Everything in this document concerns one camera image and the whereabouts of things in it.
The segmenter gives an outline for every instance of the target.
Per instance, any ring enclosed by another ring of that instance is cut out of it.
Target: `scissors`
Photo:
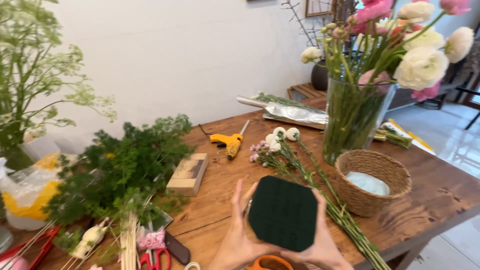
[[[170,270],[171,257],[168,250],[165,248],[159,248],[155,249],[154,251],[155,257],[152,257],[151,249],[147,250],[147,252],[143,254],[142,258],[140,259],[140,267],[138,270],[141,270],[143,264],[147,265],[148,270],[162,270],[162,261],[160,260],[160,255],[162,253],[166,253],[168,259],[167,268],[165,270]]]
[[[281,264],[285,265],[288,270],[293,270],[293,267],[286,260],[273,255],[261,256],[260,258],[255,260],[252,266],[247,267],[247,270],[269,270],[268,268],[263,268],[260,266],[260,261],[263,259],[276,260],[277,262],[280,262]]]

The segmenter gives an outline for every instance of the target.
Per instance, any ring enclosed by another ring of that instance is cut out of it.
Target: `orange scissors handle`
[[[247,270],[269,270],[267,268],[263,268],[263,267],[260,266],[260,261],[263,260],[263,259],[276,260],[276,261],[282,263],[283,265],[285,265],[288,270],[293,270],[293,267],[286,260],[284,260],[280,257],[277,257],[277,256],[273,256],[273,255],[261,256],[260,258],[255,260],[255,262],[253,263],[252,266],[247,267]]]

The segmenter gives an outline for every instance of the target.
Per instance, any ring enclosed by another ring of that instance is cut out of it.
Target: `tiled floor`
[[[477,113],[446,104],[442,110],[410,106],[387,113],[387,118],[422,138],[439,158],[480,178],[480,120],[464,130]],[[420,255],[408,270],[480,270],[480,216],[435,237]]]

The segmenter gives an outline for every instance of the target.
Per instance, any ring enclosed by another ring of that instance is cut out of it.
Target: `picture frame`
[[[337,0],[306,0],[305,17],[333,14]]]

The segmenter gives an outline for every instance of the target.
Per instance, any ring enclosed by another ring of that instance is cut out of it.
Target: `knife handle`
[[[177,241],[171,234],[167,233],[167,231],[165,231],[165,245],[170,254],[182,265],[190,263],[190,250]]]

